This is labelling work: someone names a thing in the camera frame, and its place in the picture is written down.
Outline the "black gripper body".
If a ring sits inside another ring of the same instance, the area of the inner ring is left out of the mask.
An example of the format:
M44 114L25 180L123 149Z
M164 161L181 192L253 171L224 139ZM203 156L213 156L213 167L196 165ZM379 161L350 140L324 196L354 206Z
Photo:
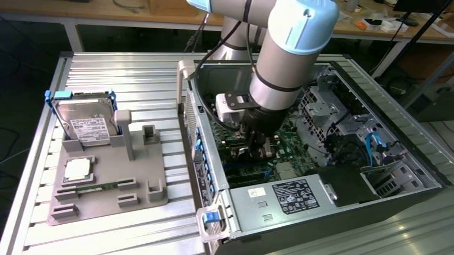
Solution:
M268 110L263 107L248 108L244 112L244 124L255 132L269 137L283 125L288 116L288 109Z

